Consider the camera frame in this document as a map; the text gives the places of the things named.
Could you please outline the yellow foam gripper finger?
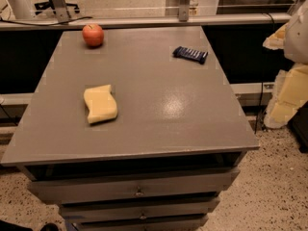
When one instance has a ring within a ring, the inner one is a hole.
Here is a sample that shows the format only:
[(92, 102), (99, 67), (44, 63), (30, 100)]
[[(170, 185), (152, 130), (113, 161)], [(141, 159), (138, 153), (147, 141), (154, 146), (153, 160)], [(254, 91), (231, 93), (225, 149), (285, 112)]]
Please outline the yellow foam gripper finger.
[(280, 70), (266, 108), (264, 124), (270, 129), (285, 126), (307, 101), (308, 65), (294, 64), (289, 71)]
[(284, 39), (286, 35), (286, 26), (287, 24), (283, 24), (279, 29), (277, 29), (273, 34), (267, 37), (263, 46), (270, 50), (278, 50), (284, 48)]

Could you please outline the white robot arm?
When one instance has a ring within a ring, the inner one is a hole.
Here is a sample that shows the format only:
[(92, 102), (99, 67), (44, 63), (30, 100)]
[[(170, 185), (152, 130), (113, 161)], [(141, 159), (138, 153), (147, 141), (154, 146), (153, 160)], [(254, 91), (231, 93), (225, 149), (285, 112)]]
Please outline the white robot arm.
[(265, 125), (278, 129), (308, 102), (308, 0), (287, 23), (265, 39), (263, 46), (270, 50), (282, 49), (284, 57), (294, 63), (290, 70), (278, 72), (266, 108)]

